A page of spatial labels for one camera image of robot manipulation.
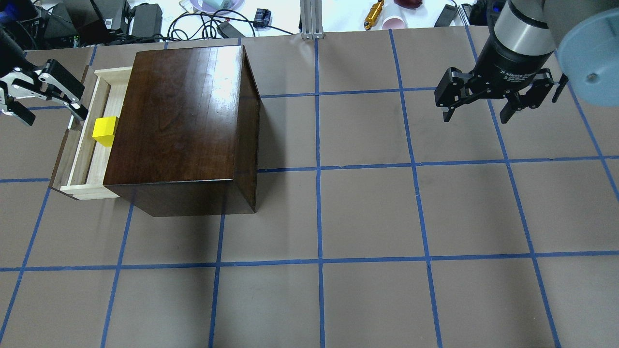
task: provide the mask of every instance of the white table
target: white table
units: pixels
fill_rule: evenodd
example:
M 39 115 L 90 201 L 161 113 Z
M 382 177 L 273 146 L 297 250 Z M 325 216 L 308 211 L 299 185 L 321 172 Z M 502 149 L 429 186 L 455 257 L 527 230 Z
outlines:
M 162 34 L 166 35 L 172 20 L 184 12 L 179 6 L 178 1 L 164 0 L 130 0 L 129 4 L 133 7 L 143 2 L 157 3 L 163 11 Z M 363 20 L 368 14 L 370 7 L 375 0 L 322 0 L 322 26 L 325 32 L 356 32 L 364 31 Z M 456 0 L 458 5 L 462 3 L 471 4 L 474 0 Z M 446 4 L 452 4 L 450 0 L 424 0 L 423 5 L 415 10 L 403 9 L 408 28 L 434 27 L 438 16 Z M 385 6 L 393 6 L 393 0 L 385 0 Z M 244 0 L 243 4 L 237 9 L 249 20 L 254 19 L 256 9 L 265 8 L 272 12 L 271 25 L 292 33 L 298 33 L 300 18 L 299 0 Z M 236 14 L 229 14 L 230 17 L 240 18 Z M 249 25 L 242 22 L 232 21 L 234 27 L 245 36 L 251 36 Z M 182 29 L 189 35 L 200 28 L 202 21 L 198 17 L 187 17 L 181 19 L 176 28 Z M 462 20 L 456 16 L 451 25 L 462 25 Z M 256 36 L 286 35 L 275 29 L 260 29 L 256 31 Z

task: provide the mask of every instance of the blue tape line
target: blue tape line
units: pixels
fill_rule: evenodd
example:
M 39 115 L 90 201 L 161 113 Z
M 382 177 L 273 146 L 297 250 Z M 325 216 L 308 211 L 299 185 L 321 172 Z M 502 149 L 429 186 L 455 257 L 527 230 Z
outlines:
M 509 160 L 511 163 L 533 163 L 533 162 L 569 162 L 569 161 L 590 161 L 599 160 L 599 157 L 585 156 L 585 157 L 558 157 L 555 159 L 516 159 Z
M 102 269 L 116 269 L 113 265 L 86 265 L 86 266 L 32 266 L 26 267 L 26 272 L 43 271 L 100 271 Z
M 31 107 L 28 108 L 28 110 L 30 111 L 36 111 L 36 110 L 55 110 L 55 109 L 65 109 L 66 107 L 62 106 L 62 105 L 52 105 L 49 107 Z
M 292 93 L 292 94 L 267 94 L 267 95 L 261 95 L 261 98 L 290 98 L 290 97 L 309 97 L 309 96 L 314 96 L 316 95 L 316 93 L 311 92 L 311 93 Z
M 0 183 L 47 183 L 48 178 L 0 179 Z
M 217 263 L 159 263 L 159 264 L 124 264 L 121 269 L 174 269 L 174 268 L 214 268 Z
M 47 188 L 47 190 L 45 191 L 45 196 L 43 197 L 43 203 L 41 203 L 41 209 L 39 210 L 37 222 L 35 223 L 35 228 L 32 231 L 32 236 L 30 237 L 30 242 L 28 243 L 28 248 L 26 249 L 26 254 L 24 255 L 24 260 L 22 261 L 22 266 L 19 269 L 19 274 L 17 275 L 17 282 L 15 282 L 15 287 L 13 288 L 13 294 L 11 295 L 11 300 L 9 301 L 9 308 L 7 308 L 6 314 L 4 315 L 4 321 L 2 322 L 2 328 L 0 328 L 0 344 L 2 343 L 4 332 L 6 331 L 6 326 L 9 323 L 9 318 L 11 317 L 11 311 L 13 310 L 13 306 L 15 305 L 15 299 L 17 298 L 17 292 L 19 291 L 19 286 L 22 283 L 22 277 L 24 276 L 26 264 L 28 263 L 28 259 L 30 258 L 30 252 L 32 251 L 32 246 L 35 243 L 35 238 L 37 237 L 37 232 L 38 232 L 39 226 L 41 225 L 41 219 L 43 218 L 43 213 L 45 212 L 45 206 L 47 205 L 47 199 L 50 196 L 50 190 L 51 190 L 50 188 Z
M 318 240 L 318 306 L 320 320 L 320 347 L 325 348 L 324 332 L 324 276 L 322 266 L 322 201 L 321 201 L 321 164 L 320 164 L 320 63 L 318 61 L 318 39 L 314 39 L 314 92 L 316 119 L 316 233 Z
M 432 261 L 455 261 L 455 260 L 489 260 L 489 259 L 526 259 L 531 254 L 480 254 L 480 255 L 442 255 L 432 256 Z
M 312 172 L 314 170 L 316 167 L 267 168 L 259 169 L 258 173 Z
M 108 329 L 110 328 L 112 308 L 114 307 L 114 299 L 116 297 L 118 277 L 120 276 L 121 266 L 123 265 L 124 248 L 127 245 L 127 236 L 129 235 L 129 226 L 131 226 L 132 216 L 133 216 L 133 203 L 129 205 L 129 212 L 127 213 L 127 222 L 124 225 L 123 240 L 120 244 L 120 251 L 118 253 L 118 262 L 116 263 L 116 267 L 115 267 L 116 272 L 114 272 L 114 282 L 112 283 L 112 290 L 110 293 L 110 302 L 108 303 L 108 310 L 105 314 L 105 322 L 103 324 L 103 334 L 101 335 L 101 348 L 105 347 L 105 341 L 108 339 Z
M 221 267 L 256 267 L 256 266 L 280 266 L 284 264 L 318 264 L 318 259 L 285 259 L 268 261 L 233 261 L 222 262 Z
M 494 164 L 505 163 L 505 160 L 471 160 L 471 161 L 441 161 L 441 162 L 419 162 L 415 165 L 418 167 L 427 167 L 435 165 L 471 165 L 471 164 Z
M 419 191 L 419 180 L 417 176 L 417 166 L 415 161 L 415 153 L 410 139 L 409 117 L 406 110 L 406 101 L 404 99 L 404 89 L 402 88 L 402 72 L 400 71 L 400 62 L 397 57 L 396 41 L 393 37 L 393 31 L 389 29 L 389 39 L 391 41 L 391 49 L 393 50 L 393 58 L 396 62 L 397 83 L 400 88 L 400 102 L 402 104 L 402 116 L 404 118 L 404 129 L 406 131 L 406 141 L 409 147 L 410 167 L 413 171 L 413 184 L 415 185 L 415 198 L 417 199 L 417 211 L 419 214 L 419 223 L 422 230 L 423 254 L 426 260 L 426 272 L 428 274 L 428 286 L 430 291 L 430 302 L 432 305 L 432 317 L 434 319 L 434 328 L 436 332 L 436 344 L 438 348 L 443 348 L 443 338 L 441 335 L 441 325 L 438 319 L 438 307 L 436 305 L 436 293 L 434 289 L 434 277 L 432 275 L 432 258 L 430 256 L 430 247 L 428 246 L 428 235 L 426 234 L 425 219 L 423 217 L 422 198 Z
M 95 54 L 97 53 L 97 47 L 94 46 L 92 48 L 92 54 L 90 55 L 90 62 L 88 63 L 88 66 L 92 66 L 92 63 L 95 62 Z
M 321 167 L 321 170 L 340 170 L 340 169 L 372 169 L 372 168 L 401 168 L 410 167 L 410 163 L 386 163 L 386 164 L 354 164 L 354 165 L 328 165 Z
M 538 258 L 564 258 L 578 256 L 615 256 L 619 250 L 599 251 L 555 251 L 547 253 L 535 253 Z M 468 255 L 433 255 L 432 261 L 451 260 L 484 260 L 484 259 L 522 259 L 531 258 L 530 253 L 517 254 L 468 254 Z M 162 264 L 124 264 L 121 269 L 177 269 L 177 268 L 216 268 L 219 267 L 258 267 L 280 266 L 294 264 L 319 264 L 319 263 L 380 263 L 380 262 L 419 262 L 426 261 L 425 256 L 383 256 L 369 258 L 323 258 L 323 259 L 281 259 L 264 261 L 230 261 L 230 262 L 205 262 L 205 263 L 162 263 Z M 97 271 L 116 269 L 113 265 L 85 265 L 85 266 L 30 266 L 24 272 L 45 271 Z M 0 272 L 18 272 L 19 267 L 3 267 Z
M 435 90 L 436 87 L 409 87 L 409 88 L 403 88 L 402 90 L 404 92 L 411 92 L 411 91 L 416 91 L 416 90 Z
M 595 138 L 595 135 L 593 134 L 593 130 L 591 129 L 591 126 L 589 125 L 589 122 L 587 121 L 587 117 L 585 116 L 584 111 L 582 110 L 582 106 L 580 102 L 578 101 L 578 98 L 576 98 L 576 94 L 574 93 L 574 89 L 572 88 L 572 85 L 570 83 L 568 83 L 568 88 L 569 88 L 569 92 L 572 95 L 572 99 L 574 99 L 574 103 L 576 104 L 578 113 L 581 115 L 582 122 L 584 123 L 584 126 L 587 128 L 589 137 L 591 137 L 591 141 L 593 142 L 595 151 L 597 151 L 597 155 L 599 156 L 598 159 L 602 162 L 604 171 L 606 171 L 606 176 L 608 177 L 608 180 L 610 182 L 610 187 L 612 187 L 613 192 L 615 193 L 615 198 L 617 199 L 617 201 L 619 201 L 619 190 L 617 190 L 617 184 L 615 183 L 615 179 L 613 178 L 612 173 L 610 173 L 608 164 L 606 163 L 606 160 L 604 159 L 604 155 L 602 154 L 602 149 L 600 148 L 600 145 L 598 144 L 597 139 Z
M 475 45 L 473 44 L 473 38 L 471 37 L 470 31 L 468 27 L 464 27 L 467 32 L 467 36 L 469 38 L 470 49 L 473 52 L 473 57 L 475 61 L 477 61 L 477 52 L 475 50 Z M 522 201 L 520 200 L 520 195 L 518 193 L 518 187 L 516 186 L 516 180 L 514 179 L 514 172 L 511 169 L 511 164 L 509 161 L 509 156 L 507 153 L 507 149 L 505 148 L 505 142 L 503 141 L 503 135 L 501 134 L 501 129 L 499 128 L 499 124 L 497 122 L 495 109 L 492 107 L 492 103 L 487 100 L 488 108 L 490 109 L 490 114 L 492 115 L 492 123 L 494 124 L 496 136 L 498 137 L 499 144 L 501 145 L 501 151 L 503 153 L 503 158 L 505 160 L 505 166 L 507 167 L 507 172 L 509 175 L 509 181 L 511 182 L 512 190 L 514 191 L 514 198 L 516 200 L 516 205 L 518 206 L 518 213 L 520 214 L 520 220 L 522 222 L 522 229 L 524 230 L 524 235 L 527 239 L 527 245 L 529 247 L 529 253 L 531 256 L 531 261 L 533 262 L 533 268 L 535 270 L 535 276 L 537 278 L 537 284 L 540 288 L 540 293 L 542 295 L 542 302 L 544 305 L 544 309 L 546 310 L 546 317 L 548 318 L 548 324 L 550 325 L 550 332 L 552 333 L 552 338 L 555 342 L 555 347 L 560 348 L 561 343 L 559 341 L 559 336 L 556 331 L 555 320 L 553 319 L 552 312 L 550 311 L 550 304 L 548 303 L 548 297 L 546 295 L 546 288 L 544 287 L 542 280 L 542 273 L 540 272 L 539 265 L 537 263 L 537 258 L 535 257 L 535 248 L 533 247 L 533 242 L 531 241 L 531 235 L 529 233 L 529 226 L 527 224 L 527 219 L 524 215 L 524 209 L 522 208 Z
M 394 89 L 369 89 L 369 90 L 343 90 L 335 92 L 320 92 L 320 95 L 342 95 L 342 94 L 373 94 L 373 93 L 392 93 L 399 92 L 397 88 Z
M 222 262 L 223 248 L 223 229 L 225 227 L 226 215 L 222 214 L 219 219 L 219 239 L 217 242 L 217 264 Z M 215 342 L 215 319 L 217 317 L 217 297 L 219 295 L 219 273 L 221 267 L 215 268 L 215 280 L 213 282 L 213 302 L 210 306 L 210 329 L 209 329 L 209 348 L 213 348 Z
M 392 256 L 386 258 L 331 258 L 323 263 L 377 263 L 377 262 L 416 262 L 426 261 L 425 256 Z
M 619 250 L 599 250 L 599 251 L 557 251 L 554 253 L 536 253 L 538 258 L 564 258 L 573 256 L 617 256 Z

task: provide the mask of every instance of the yellow cube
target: yellow cube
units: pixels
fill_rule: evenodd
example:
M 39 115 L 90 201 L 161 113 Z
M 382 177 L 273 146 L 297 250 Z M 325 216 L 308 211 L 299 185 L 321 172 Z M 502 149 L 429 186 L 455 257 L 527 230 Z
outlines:
M 92 131 L 92 138 L 105 147 L 111 147 L 114 141 L 114 133 L 118 126 L 118 117 L 101 117 L 95 120 L 95 129 Z

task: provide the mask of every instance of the brass object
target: brass object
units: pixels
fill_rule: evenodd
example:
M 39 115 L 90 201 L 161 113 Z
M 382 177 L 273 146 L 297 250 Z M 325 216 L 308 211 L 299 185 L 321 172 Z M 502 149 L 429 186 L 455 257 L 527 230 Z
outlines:
M 372 5 L 368 16 L 365 17 L 365 22 L 363 23 L 363 27 L 365 28 L 365 30 L 371 29 L 374 24 L 376 24 L 378 16 L 380 16 L 381 12 L 383 11 L 383 4 L 384 0 L 378 0 L 376 4 Z

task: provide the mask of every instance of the open drawer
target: open drawer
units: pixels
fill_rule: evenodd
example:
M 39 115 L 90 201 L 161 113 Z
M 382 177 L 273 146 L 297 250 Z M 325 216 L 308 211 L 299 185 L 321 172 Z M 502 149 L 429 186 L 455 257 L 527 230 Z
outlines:
M 118 197 L 103 187 L 111 148 L 96 142 L 92 131 L 97 118 L 121 116 L 130 75 L 131 67 L 86 74 L 85 85 L 89 79 L 90 83 L 95 81 L 88 117 L 83 123 L 71 118 L 56 159 L 50 188 L 80 200 Z

